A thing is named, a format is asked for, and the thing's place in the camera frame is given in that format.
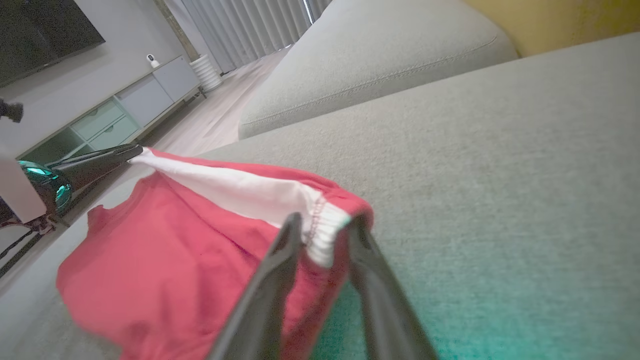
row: red garment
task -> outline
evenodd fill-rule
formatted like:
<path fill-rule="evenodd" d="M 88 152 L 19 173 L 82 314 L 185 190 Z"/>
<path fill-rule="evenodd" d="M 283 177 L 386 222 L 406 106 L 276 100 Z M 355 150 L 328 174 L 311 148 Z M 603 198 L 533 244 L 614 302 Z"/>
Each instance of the red garment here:
<path fill-rule="evenodd" d="M 356 214 L 371 220 L 369 205 L 289 168 L 149 149 L 131 163 L 159 171 L 117 207 L 92 209 L 85 241 L 58 270 L 74 321 L 120 345 L 122 360 L 204 359 L 286 214 L 300 211 L 306 251 L 287 298 L 282 359 L 306 359 L 346 280 L 340 229 Z"/>

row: sofa cushion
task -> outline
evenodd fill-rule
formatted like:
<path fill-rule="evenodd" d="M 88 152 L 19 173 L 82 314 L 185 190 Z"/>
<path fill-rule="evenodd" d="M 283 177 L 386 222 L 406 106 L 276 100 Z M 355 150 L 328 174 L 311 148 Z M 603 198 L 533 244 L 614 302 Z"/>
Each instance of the sofa cushion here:
<path fill-rule="evenodd" d="M 640 353 L 640 33 L 420 86 L 204 155 L 300 168 L 368 200 L 446 359 Z M 101 200 L 126 199 L 133 181 Z M 55 287 L 86 215 L 0 297 L 2 356 L 113 359 Z M 365 359 L 343 291 L 314 359 Z"/>
<path fill-rule="evenodd" d="M 515 58 L 460 0 L 333 0 L 248 103 L 240 138 Z"/>

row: tv stand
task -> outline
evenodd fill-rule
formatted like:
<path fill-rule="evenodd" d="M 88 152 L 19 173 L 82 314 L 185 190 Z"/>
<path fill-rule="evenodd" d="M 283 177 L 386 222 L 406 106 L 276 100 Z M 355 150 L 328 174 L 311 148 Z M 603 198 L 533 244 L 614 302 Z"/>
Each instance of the tv stand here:
<path fill-rule="evenodd" d="M 18 157 L 46 164 L 132 143 L 196 95 L 200 82 L 183 56 L 150 70 Z"/>

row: seam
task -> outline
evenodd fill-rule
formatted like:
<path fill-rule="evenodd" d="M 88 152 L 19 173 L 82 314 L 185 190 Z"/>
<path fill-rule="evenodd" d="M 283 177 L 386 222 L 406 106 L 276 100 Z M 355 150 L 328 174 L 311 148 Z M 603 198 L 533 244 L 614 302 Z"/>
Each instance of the seam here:
<path fill-rule="evenodd" d="M 320 222 L 320 213 L 322 213 L 325 204 L 326 199 L 324 197 L 320 197 L 320 199 L 317 200 L 316 205 L 314 206 L 314 213 L 311 215 L 311 228 L 309 229 L 309 234 L 307 235 L 307 248 L 311 248 L 314 245 L 316 229 L 318 227 L 318 223 Z"/>
<path fill-rule="evenodd" d="M 334 92 L 332 92 L 330 94 L 321 95 L 319 97 L 316 97 L 315 99 L 311 99 L 311 100 L 305 101 L 305 102 L 303 102 L 301 104 L 292 106 L 290 108 L 284 109 L 284 110 L 279 111 L 277 113 L 269 114 L 266 117 L 263 117 L 263 118 L 258 119 L 256 121 L 246 123 L 246 124 L 244 124 L 244 126 L 251 126 L 253 124 L 260 124 L 261 122 L 264 122 L 264 121 L 267 121 L 267 120 L 273 120 L 273 119 L 275 119 L 277 117 L 292 113 L 292 112 L 294 112 L 296 110 L 300 110 L 302 108 L 306 108 L 306 107 L 309 107 L 309 106 L 315 105 L 315 104 L 321 104 L 323 102 L 332 100 L 332 99 L 334 99 L 336 97 L 340 97 L 340 96 L 343 96 L 343 95 L 346 95 L 346 94 L 350 94 L 350 93 L 355 92 L 357 90 L 368 88 L 368 87 L 371 87 L 371 86 L 376 85 L 378 83 L 382 83 L 382 82 L 385 82 L 385 81 L 388 81 L 388 80 L 391 80 L 391 79 L 395 79 L 395 78 L 401 78 L 403 76 L 414 74 L 416 72 L 420 72 L 420 71 L 422 71 L 424 69 L 428 69 L 430 67 L 436 67 L 437 65 L 441 65 L 443 63 L 449 63 L 449 62 L 454 61 L 454 60 L 459 60 L 459 59 L 462 59 L 462 58 L 466 58 L 469 55 L 471 55 L 472 53 L 482 49 L 483 47 L 491 46 L 496 41 L 496 39 L 498 39 L 498 35 L 495 35 L 493 37 L 493 39 L 491 39 L 489 42 L 487 42 L 487 43 L 485 43 L 483 45 L 480 45 L 480 46 L 478 46 L 476 48 L 473 48 L 473 49 L 471 49 L 471 50 L 469 50 L 469 51 L 467 51 L 465 53 L 455 54 L 455 55 L 450 56 L 448 58 L 447 57 L 439 58 L 439 59 L 436 59 L 435 61 L 431 61 L 429 63 L 421 63 L 421 64 L 418 64 L 418 65 L 413 65 L 411 67 L 407 67 L 407 68 L 402 69 L 402 70 L 397 70 L 397 71 L 391 72 L 390 74 L 385 74 L 385 75 L 382 75 L 382 76 L 378 76 L 377 78 L 369 79 L 369 80 L 363 81 L 363 82 L 361 82 L 359 84 L 356 84 L 356 85 L 353 85 L 353 86 L 349 86 L 349 87 L 346 87 L 346 88 L 342 88 L 340 90 L 336 90 L 336 91 L 334 91 Z"/>

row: television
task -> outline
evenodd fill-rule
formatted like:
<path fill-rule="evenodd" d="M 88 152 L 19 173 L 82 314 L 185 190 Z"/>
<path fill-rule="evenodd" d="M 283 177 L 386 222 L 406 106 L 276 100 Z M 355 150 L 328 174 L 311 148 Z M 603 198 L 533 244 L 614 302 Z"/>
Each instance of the television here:
<path fill-rule="evenodd" d="M 0 87 L 103 42 L 73 0 L 0 0 Z"/>

